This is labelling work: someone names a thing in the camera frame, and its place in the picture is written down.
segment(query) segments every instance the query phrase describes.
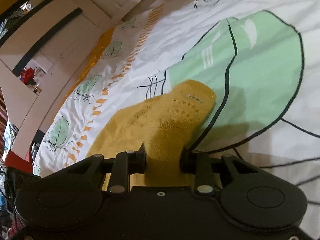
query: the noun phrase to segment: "orange stripe pattern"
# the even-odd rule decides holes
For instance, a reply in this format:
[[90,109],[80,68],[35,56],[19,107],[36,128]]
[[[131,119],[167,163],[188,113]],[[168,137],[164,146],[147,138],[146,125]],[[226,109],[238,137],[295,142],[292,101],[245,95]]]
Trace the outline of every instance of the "orange stripe pattern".
[[81,143],[81,142],[76,142],[76,145],[81,148],[81,147],[83,146],[83,143]]
[[[114,83],[117,83],[118,80],[115,80],[117,78],[122,78],[125,76],[125,74],[130,70],[130,67],[132,65],[132,63],[135,61],[136,56],[138,55],[141,47],[143,46],[143,44],[145,43],[145,41],[148,39],[148,35],[151,33],[151,31],[153,30],[154,26],[156,25],[157,21],[159,20],[161,14],[163,11],[163,5],[158,6],[157,8],[155,8],[149,15],[148,17],[148,21],[144,27],[144,30],[140,33],[140,36],[137,40],[137,43],[133,49],[133,51],[129,54],[129,56],[126,59],[126,62],[124,64],[124,66],[121,68],[121,73],[116,74],[114,76],[112,76],[111,79],[113,79],[113,81],[111,83],[109,83],[107,85],[107,87],[111,86]],[[101,91],[101,96],[107,96],[109,94],[108,88],[103,88]],[[96,100],[97,104],[100,104],[99,106],[94,106],[93,107],[93,111],[92,111],[92,116],[98,116],[101,114],[101,111],[97,111],[96,109],[100,106],[102,106],[103,103],[105,103],[107,101],[107,99],[105,98],[100,98]],[[90,131],[91,127],[90,126],[85,126],[84,127],[84,131]],[[81,140],[87,140],[87,135],[82,135],[80,137]],[[83,143],[81,142],[76,142],[77,147],[81,148],[83,147]],[[76,151],[78,154],[80,153],[80,150],[76,149],[75,147],[72,147],[72,150]],[[68,156],[74,163],[76,162],[76,156],[73,154],[69,154]]]

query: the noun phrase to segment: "black line drawing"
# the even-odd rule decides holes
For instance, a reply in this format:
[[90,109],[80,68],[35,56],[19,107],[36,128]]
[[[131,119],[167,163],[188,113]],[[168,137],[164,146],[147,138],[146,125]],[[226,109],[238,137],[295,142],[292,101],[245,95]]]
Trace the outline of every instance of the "black line drawing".
[[39,175],[40,171],[41,171],[41,168],[38,165],[33,167],[33,174],[34,175]]
[[93,97],[93,100],[94,100],[93,95],[79,94],[78,91],[75,91],[74,94],[75,94],[75,96],[74,95],[71,96],[71,98],[73,100],[79,100],[79,101],[84,101],[84,102],[88,101],[89,105],[92,105],[92,103],[90,103],[90,99],[91,99],[91,97]]
[[317,176],[314,176],[314,177],[312,177],[312,178],[310,178],[310,179],[301,181],[301,182],[297,183],[296,185],[297,185],[297,186],[301,186],[301,185],[307,184],[307,183],[309,183],[309,182],[313,182],[314,180],[317,180],[317,179],[320,179],[320,175],[317,175]]
[[320,157],[316,157],[316,158],[304,159],[304,160],[301,160],[301,161],[295,161],[295,162],[291,162],[291,163],[277,164],[277,165],[272,165],[272,166],[261,166],[259,168],[260,169],[272,169],[272,168],[286,167],[286,166],[291,166],[291,165],[295,165],[295,164],[300,164],[300,163],[305,163],[305,162],[312,162],[312,161],[319,161],[319,160],[320,160]]
[[221,111],[223,110],[224,106],[226,105],[227,103],[227,100],[228,100],[228,95],[229,95],[229,85],[230,85],[230,77],[229,77],[229,70],[230,70],[230,67],[233,63],[233,61],[235,60],[237,54],[238,54],[238,49],[237,49],[237,45],[236,45],[236,41],[235,41],[235,38],[233,36],[233,33],[232,33],[232,30],[231,30],[231,26],[230,26],[230,23],[229,21],[227,20],[228,22],[228,25],[229,25],[229,32],[230,32],[230,35],[231,35],[231,38],[232,38],[232,42],[233,42],[233,48],[234,48],[234,51],[235,51],[235,54],[234,56],[232,57],[231,61],[229,62],[227,68],[226,68],[226,72],[225,72],[225,80],[226,80],[226,83],[225,83],[225,88],[224,88],[224,97],[223,97],[223,100],[222,100],[222,103],[221,105],[219,106],[219,108],[217,109],[217,112],[215,113],[215,115],[213,116],[212,120],[210,121],[209,125],[204,129],[204,131],[202,132],[202,134],[199,136],[199,138],[192,144],[192,146],[190,147],[189,150],[194,150],[198,145],[199,143],[201,143],[201,141],[204,139],[204,137],[206,137],[206,135],[208,134],[208,132],[211,130],[211,128],[214,126],[218,116],[220,115]]
[[197,6],[197,3],[198,3],[198,2],[199,2],[199,0],[195,0],[194,3],[193,3],[193,7],[194,7],[195,9],[198,8],[198,6]]
[[302,132],[305,132],[305,133],[307,133],[307,134],[309,134],[309,135],[311,135],[311,136],[320,138],[320,135],[315,134],[315,133],[312,133],[312,132],[309,132],[309,131],[307,131],[307,130],[304,130],[303,128],[301,128],[301,127],[299,127],[299,126],[297,126],[297,125],[295,125],[295,124],[293,124],[293,123],[291,123],[291,122],[289,122],[289,121],[287,121],[287,120],[285,120],[285,119],[283,119],[283,118],[281,118],[280,120],[283,121],[283,122],[288,123],[289,125],[293,126],[294,128],[297,128],[298,130],[300,130],[300,131],[302,131]]
[[[285,108],[283,109],[283,111],[281,112],[281,114],[273,121],[271,122],[268,126],[264,127],[263,129],[255,132],[254,134],[248,136],[247,138],[237,142],[237,143],[234,143],[234,144],[231,144],[229,146],[226,146],[226,147],[222,147],[222,148],[219,148],[219,149],[216,149],[216,150],[212,150],[212,151],[207,151],[208,154],[213,154],[213,153],[218,153],[218,152],[223,152],[223,151],[226,151],[226,150],[230,150],[232,148],[236,148],[236,147],[239,147],[247,142],[249,142],[251,139],[259,136],[260,134],[264,133],[266,130],[268,130],[270,127],[274,126],[279,120],[281,120],[281,118],[285,115],[285,113],[288,111],[289,107],[291,106],[293,100],[296,98],[298,92],[299,92],[299,89],[300,89],[300,86],[301,86],[301,83],[302,83],[302,78],[303,78],[303,72],[304,72],[304,67],[305,67],[305,59],[304,59],[304,50],[303,50],[303,42],[302,42],[302,37],[301,37],[301,34],[300,32],[298,32],[296,30],[296,28],[291,25],[291,24],[288,24],[286,22],[284,22],[282,19],[280,19],[277,15],[275,15],[274,13],[268,11],[268,10],[263,10],[267,13],[270,13],[272,14],[274,17],[276,17],[279,21],[281,21],[283,24],[291,27],[295,33],[298,35],[299,37],[299,41],[300,41],[300,48],[301,48],[301,70],[300,70],[300,76],[299,76],[299,81],[298,81],[298,85],[297,85],[297,88],[293,94],[293,96],[290,98],[288,104],[285,106]],[[204,130],[204,133],[207,135],[207,133],[210,131],[210,129],[212,128],[212,126],[214,125],[214,123],[212,124],[212,122],[214,121],[215,122],[215,116],[213,117],[212,121],[210,122],[209,126]],[[195,143],[191,146],[190,150],[193,150],[195,149],[199,144],[200,142],[203,140],[205,136],[201,135],[196,141]]]
[[308,202],[309,205],[320,206],[320,202],[318,202],[318,201],[308,200],[307,202]]
[[150,84],[139,86],[139,88],[147,88],[145,99],[154,98],[155,96],[159,96],[163,94],[164,83],[167,78],[166,71],[167,70],[161,73],[157,73],[151,77],[148,77],[147,80],[149,81]]
[[156,88],[155,88],[155,91],[153,92],[153,97],[156,96],[156,90],[157,90],[157,85],[158,85],[158,79],[157,79],[156,75],[155,75],[155,78],[156,78]]
[[161,95],[163,95],[163,88],[164,88],[164,83],[167,80],[167,69],[164,71],[164,81],[161,87]]
[[122,41],[113,41],[111,42],[103,51],[103,55],[107,57],[117,57],[118,55],[122,55],[126,46],[122,44]]
[[55,152],[56,150],[65,149],[72,142],[68,142],[67,145],[65,143],[68,141],[69,134],[69,122],[68,120],[61,116],[59,120],[54,124],[52,130],[47,133],[46,138],[44,138],[44,143],[49,144],[47,146],[48,150],[51,152]]
[[193,46],[193,48],[194,48],[194,47],[203,39],[203,37],[206,36],[207,33],[208,33],[209,31],[211,31],[219,22],[220,22],[220,21],[218,21],[217,23],[215,23],[209,30],[207,30],[207,31],[201,36],[201,38],[199,39],[199,41],[197,41],[197,43]]

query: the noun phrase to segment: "striped fabric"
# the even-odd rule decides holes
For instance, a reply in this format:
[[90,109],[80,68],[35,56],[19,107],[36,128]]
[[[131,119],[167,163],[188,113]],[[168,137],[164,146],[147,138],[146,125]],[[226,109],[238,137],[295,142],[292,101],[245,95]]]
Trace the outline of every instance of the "striped fabric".
[[4,152],[4,141],[3,141],[3,134],[5,127],[7,125],[7,110],[5,108],[4,98],[2,95],[2,91],[0,88],[0,155],[3,155]]

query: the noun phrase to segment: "wooden bed frame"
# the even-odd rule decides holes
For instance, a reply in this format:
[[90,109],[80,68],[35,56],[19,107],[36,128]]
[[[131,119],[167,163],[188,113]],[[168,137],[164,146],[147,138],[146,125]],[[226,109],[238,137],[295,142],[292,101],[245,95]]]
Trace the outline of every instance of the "wooden bed frame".
[[[8,8],[0,22],[25,1]],[[8,118],[19,128],[11,150],[23,159],[35,134],[47,132],[99,37],[143,0],[129,0],[112,18],[90,0],[31,1],[36,6],[0,40],[0,87]],[[47,72],[39,95],[16,76],[31,59]]]

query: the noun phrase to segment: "circular cap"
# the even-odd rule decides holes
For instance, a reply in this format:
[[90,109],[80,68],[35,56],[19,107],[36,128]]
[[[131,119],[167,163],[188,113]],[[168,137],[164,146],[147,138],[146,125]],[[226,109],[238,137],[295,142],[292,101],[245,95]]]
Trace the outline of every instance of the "circular cap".
[[261,208],[274,208],[284,202],[283,193],[273,187],[253,188],[249,190],[247,198],[253,205]]
[[51,187],[41,191],[38,200],[41,205],[50,208],[59,208],[69,205],[75,198],[75,193],[68,188]]
[[125,190],[125,188],[121,185],[113,185],[110,187],[109,191],[111,193],[114,193],[114,194],[120,194],[120,193],[123,193]]
[[101,192],[89,179],[66,173],[24,187],[14,204],[24,224],[41,230],[65,230],[90,220],[101,203]]
[[211,187],[210,185],[201,185],[197,187],[197,191],[200,193],[210,193],[213,191],[213,187]]
[[243,225],[256,229],[281,229],[297,225],[307,209],[304,193],[272,175],[246,174],[220,194],[225,212]]

